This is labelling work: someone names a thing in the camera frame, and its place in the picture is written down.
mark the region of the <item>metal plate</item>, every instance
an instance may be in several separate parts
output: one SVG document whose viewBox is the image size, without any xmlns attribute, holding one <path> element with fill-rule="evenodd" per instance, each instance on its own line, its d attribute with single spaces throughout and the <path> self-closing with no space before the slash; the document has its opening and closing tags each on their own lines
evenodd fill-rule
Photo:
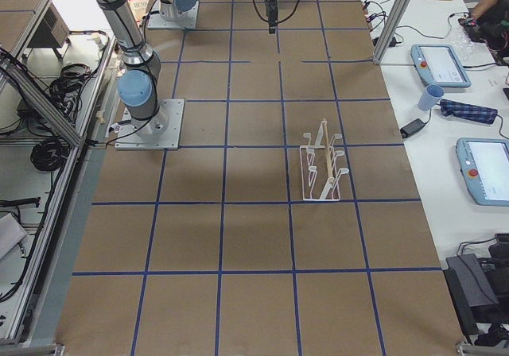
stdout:
<svg viewBox="0 0 509 356">
<path fill-rule="evenodd" d="M 133 133 L 132 125 L 121 126 L 119 136 L 131 134 L 129 137 L 118 139 L 115 143 L 116 149 L 178 149 L 181 138 L 182 117 L 184 115 L 183 99 L 164 99 L 161 101 L 161 108 L 169 116 L 169 125 L 164 133 L 148 142 L 145 138 Z M 130 119 L 129 111 L 126 109 L 122 119 Z"/>
<path fill-rule="evenodd" d="M 159 10 L 159 2 L 156 3 L 152 10 Z M 178 21 L 163 20 L 160 14 L 150 15 L 149 24 L 147 29 L 153 30 L 186 30 L 196 29 L 196 21 L 198 21 L 198 8 L 200 2 L 196 2 L 195 6 L 187 12 L 186 17 Z"/>
</svg>

